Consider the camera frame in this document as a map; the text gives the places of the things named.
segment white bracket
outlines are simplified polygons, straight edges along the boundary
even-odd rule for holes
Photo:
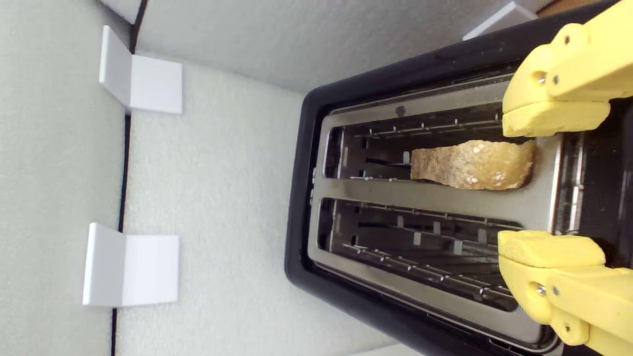
[[[103,27],[99,83],[131,109],[182,113],[182,64],[130,53]]]
[[[93,222],[84,305],[129,307],[178,300],[179,237],[126,235]]]
[[[518,25],[519,23],[534,20],[535,18],[538,18],[535,13],[512,1],[506,6],[503,6],[501,10],[495,12],[479,26],[475,27],[464,36],[462,40],[467,41],[483,34],[489,34],[490,32],[503,30]]]

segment black toaster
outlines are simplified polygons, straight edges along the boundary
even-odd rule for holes
[[[534,20],[311,91],[301,111],[285,271],[296,286],[426,355],[594,355],[532,321],[505,286],[497,232],[594,238],[630,267],[629,99],[597,130],[537,139],[529,185],[467,191],[410,180],[411,151],[501,134],[514,71],[567,23]]]

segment bolt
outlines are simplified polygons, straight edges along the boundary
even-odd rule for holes
[[[539,284],[539,286],[536,288],[536,293],[539,293],[540,295],[545,295],[547,293],[545,290],[545,286]]]
[[[406,108],[404,106],[399,106],[396,108],[396,115],[398,117],[403,117],[406,114]]]

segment toaster wire rack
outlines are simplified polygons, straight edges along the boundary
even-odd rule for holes
[[[336,110],[322,124],[308,255],[317,265],[495,340],[545,352],[556,338],[518,306],[498,269],[505,229],[578,230],[582,134],[537,139],[530,182],[467,191],[410,180],[411,152],[501,133],[509,75]]]

